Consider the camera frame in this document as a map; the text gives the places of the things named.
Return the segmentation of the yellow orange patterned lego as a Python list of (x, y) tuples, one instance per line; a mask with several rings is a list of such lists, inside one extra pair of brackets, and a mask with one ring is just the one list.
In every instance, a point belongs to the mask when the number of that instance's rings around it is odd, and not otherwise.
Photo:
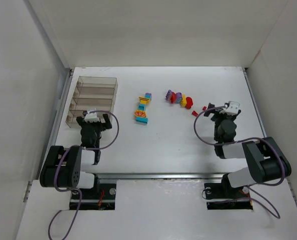
[(136, 118), (146, 118), (147, 117), (146, 112), (144, 110), (136, 110), (134, 112), (134, 115)]

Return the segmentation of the teal curved lego brick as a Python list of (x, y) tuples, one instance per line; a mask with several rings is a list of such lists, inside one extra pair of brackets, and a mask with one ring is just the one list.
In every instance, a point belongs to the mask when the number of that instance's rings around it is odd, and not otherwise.
[(146, 110), (146, 105), (145, 104), (139, 104), (138, 110), (145, 111)]

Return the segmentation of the yellow black striped lego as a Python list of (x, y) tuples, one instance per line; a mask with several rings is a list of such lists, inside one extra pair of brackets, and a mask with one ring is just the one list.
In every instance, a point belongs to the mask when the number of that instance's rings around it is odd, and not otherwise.
[(149, 102), (150, 102), (150, 101), (144, 99), (144, 97), (142, 97), (142, 96), (139, 97), (139, 103), (140, 103), (140, 104), (144, 104), (144, 105), (146, 105), (146, 104), (148, 104)]

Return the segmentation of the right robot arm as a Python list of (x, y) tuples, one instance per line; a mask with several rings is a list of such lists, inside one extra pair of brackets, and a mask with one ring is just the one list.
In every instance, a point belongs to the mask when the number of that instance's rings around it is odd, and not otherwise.
[(209, 103), (203, 110), (205, 117), (213, 114), (211, 120), (214, 122), (215, 154), (221, 159), (245, 159), (247, 163), (247, 167), (224, 174), (221, 183), (207, 184), (206, 187), (210, 188), (213, 195), (209, 199), (241, 198), (243, 188), (247, 186), (263, 184), (291, 174), (290, 163), (272, 137), (239, 143), (234, 141), (237, 134), (235, 120), (242, 112), (239, 103), (229, 101), (217, 109)]

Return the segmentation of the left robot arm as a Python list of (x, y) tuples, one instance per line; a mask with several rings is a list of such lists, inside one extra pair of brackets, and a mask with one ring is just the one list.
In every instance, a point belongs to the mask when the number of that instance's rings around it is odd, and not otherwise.
[(88, 111), (76, 121), (81, 127), (81, 144), (68, 149), (61, 145), (50, 147), (39, 177), (44, 188), (92, 189), (96, 185), (96, 175), (82, 171), (81, 167), (99, 163), (102, 132), (112, 128), (109, 113), (104, 112), (99, 118), (95, 111)]

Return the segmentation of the small red lego piece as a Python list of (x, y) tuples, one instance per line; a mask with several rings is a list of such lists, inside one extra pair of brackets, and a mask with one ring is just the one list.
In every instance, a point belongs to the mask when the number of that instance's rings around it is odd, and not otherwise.
[(193, 116), (195, 116), (195, 117), (198, 116), (198, 113), (197, 113), (195, 110), (193, 110), (191, 114), (192, 114)]

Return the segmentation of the red rounded lego brick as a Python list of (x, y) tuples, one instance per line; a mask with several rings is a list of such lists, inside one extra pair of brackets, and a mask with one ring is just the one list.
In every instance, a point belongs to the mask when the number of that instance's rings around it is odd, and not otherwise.
[(193, 100), (191, 97), (186, 97), (186, 105), (185, 105), (185, 108), (186, 109), (191, 109), (191, 107), (193, 106)]

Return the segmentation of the yellow lego brick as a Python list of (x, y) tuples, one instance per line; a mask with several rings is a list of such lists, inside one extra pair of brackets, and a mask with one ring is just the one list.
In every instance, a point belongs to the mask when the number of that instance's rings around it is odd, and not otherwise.
[(186, 96), (184, 94), (181, 95), (181, 101), (180, 101), (180, 106), (185, 108), (187, 105), (187, 100), (186, 100)]

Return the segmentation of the clear compartment container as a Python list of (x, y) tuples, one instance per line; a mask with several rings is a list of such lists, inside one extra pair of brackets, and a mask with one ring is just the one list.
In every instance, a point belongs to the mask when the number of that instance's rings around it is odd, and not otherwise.
[(69, 128), (80, 128), (77, 117), (93, 109), (112, 112), (118, 90), (115, 77), (79, 76), (65, 119)]

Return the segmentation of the purple round lego brick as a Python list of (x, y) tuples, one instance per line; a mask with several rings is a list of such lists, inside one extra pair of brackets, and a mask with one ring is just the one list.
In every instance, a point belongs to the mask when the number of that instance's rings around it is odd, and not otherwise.
[(176, 96), (175, 103), (176, 104), (179, 104), (182, 101), (182, 99), (183, 99), (182, 93), (181, 92), (177, 92), (175, 94), (175, 96)]

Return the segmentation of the aluminium front rail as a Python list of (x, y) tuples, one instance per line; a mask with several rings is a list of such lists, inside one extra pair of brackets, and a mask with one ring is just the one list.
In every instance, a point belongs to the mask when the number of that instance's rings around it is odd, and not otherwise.
[(221, 179), (223, 173), (97, 173), (106, 180), (172, 180), (172, 179)]

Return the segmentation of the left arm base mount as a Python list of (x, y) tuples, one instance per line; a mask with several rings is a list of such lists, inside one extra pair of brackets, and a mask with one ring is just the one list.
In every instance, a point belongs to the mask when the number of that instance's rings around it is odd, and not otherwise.
[(117, 182), (96, 179), (93, 188), (81, 188), (80, 211), (113, 211), (116, 207)]

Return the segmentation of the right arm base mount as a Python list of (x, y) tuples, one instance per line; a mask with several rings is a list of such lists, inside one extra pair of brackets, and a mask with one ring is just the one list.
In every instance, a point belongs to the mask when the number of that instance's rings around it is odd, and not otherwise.
[(253, 210), (249, 189), (245, 186), (232, 188), (224, 183), (208, 182), (202, 193), (208, 210)]

